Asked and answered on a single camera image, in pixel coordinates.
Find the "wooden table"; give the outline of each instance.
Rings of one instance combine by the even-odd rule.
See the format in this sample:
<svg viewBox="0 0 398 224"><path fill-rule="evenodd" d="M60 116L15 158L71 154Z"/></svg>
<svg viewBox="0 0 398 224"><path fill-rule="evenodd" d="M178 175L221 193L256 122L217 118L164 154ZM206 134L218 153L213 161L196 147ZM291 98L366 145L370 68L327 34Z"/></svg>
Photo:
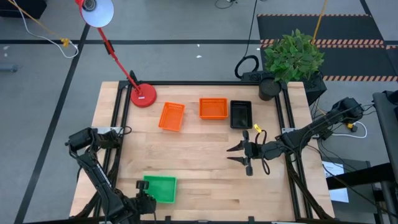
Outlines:
<svg viewBox="0 0 398 224"><path fill-rule="evenodd" d="M104 82L94 114L93 126L111 123L117 82ZM134 197L136 181L144 175L177 177L177 196L173 204L157 204L157 217L163 220L256 221L294 220L292 199L285 159L280 156L268 161L271 174L265 175L260 160L252 161L254 175L246 176L245 168L228 156L243 156L243 151L226 152L242 140L242 131L231 129L229 118L199 118L199 98L227 97L229 100L252 102L253 123L268 132L267 141L280 134L275 101L262 101L257 86L155 86L158 97L148 108L137 108L130 102L127 125L132 133L124 138L117 188ZM298 128L311 122L302 83L289 83L289 95L295 124ZM179 133L158 128L166 101L185 104L182 129ZM249 130L253 140L255 129ZM317 147L316 141L310 144ZM103 161L104 150L98 152ZM302 153L308 189L325 211L334 216L322 162L309 147ZM80 174L70 215L77 214L95 192L84 172ZM304 217L303 205L300 206ZM143 220L153 215L142 216Z"/></svg>

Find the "black basket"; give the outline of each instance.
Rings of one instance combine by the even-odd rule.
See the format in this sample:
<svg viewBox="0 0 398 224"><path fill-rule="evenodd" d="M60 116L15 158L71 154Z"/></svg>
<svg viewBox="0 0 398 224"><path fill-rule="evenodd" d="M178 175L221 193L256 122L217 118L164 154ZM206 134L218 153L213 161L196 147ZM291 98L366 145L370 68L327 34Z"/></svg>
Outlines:
<svg viewBox="0 0 398 224"><path fill-rule="evenodd" d="M250 129L253 128L250 101L231 100L231 128Z"/></svg>

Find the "green plastic bin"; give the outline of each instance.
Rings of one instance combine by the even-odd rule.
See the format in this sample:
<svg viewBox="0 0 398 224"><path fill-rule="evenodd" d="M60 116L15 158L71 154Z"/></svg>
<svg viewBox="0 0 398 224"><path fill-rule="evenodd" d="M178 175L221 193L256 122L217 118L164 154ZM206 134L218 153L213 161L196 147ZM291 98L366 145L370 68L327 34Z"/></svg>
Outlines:
<svg viewBox="0 0 398 224"><path fill-rule="evenodd" d="M145 175L144 180L149 182L147 194L153 196L159 203L174 203L177 189L177 178L167 176Z"/></svg>

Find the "orange basket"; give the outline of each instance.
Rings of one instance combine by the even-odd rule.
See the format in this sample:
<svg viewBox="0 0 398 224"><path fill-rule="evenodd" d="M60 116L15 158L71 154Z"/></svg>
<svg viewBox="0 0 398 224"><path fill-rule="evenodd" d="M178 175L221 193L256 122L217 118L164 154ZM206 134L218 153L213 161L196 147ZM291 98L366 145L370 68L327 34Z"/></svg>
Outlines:
<svg viewBox="0 0 398 224"><path fill-rule="evenodd" d="M201 119L225 119L228 117L227 98L200 98L199 117Z"/></svg>
<svg viewBox="0 0 398 224"><path fill-rule="evenodd" d="M164 103L159 127L171 131L180 131L184 111L185 105L170 102Z"/></svg>

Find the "red lamp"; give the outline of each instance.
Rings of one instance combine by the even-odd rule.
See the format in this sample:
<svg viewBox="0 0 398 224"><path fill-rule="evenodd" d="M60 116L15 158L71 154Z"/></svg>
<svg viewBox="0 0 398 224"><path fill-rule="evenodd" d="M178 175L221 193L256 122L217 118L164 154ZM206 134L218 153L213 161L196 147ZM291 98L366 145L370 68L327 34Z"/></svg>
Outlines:
<svg viewBox="0 0 398 224"><path fill-rule="evenodd" d="M102 27L111 22L114 13L112 0L75 0L79 5L80 15L86 23L98 29L101 38L105 42L108 53L112 56L114 61L119 65L120 69L127 76L127 79L134 87L131 92L130 99L136 106L144 108L152 105L156 100L156 90L152 85L140 84L137 85L130 77L126 69L119 62L117 56L114 54L111 42L105 37Z"/></svg>

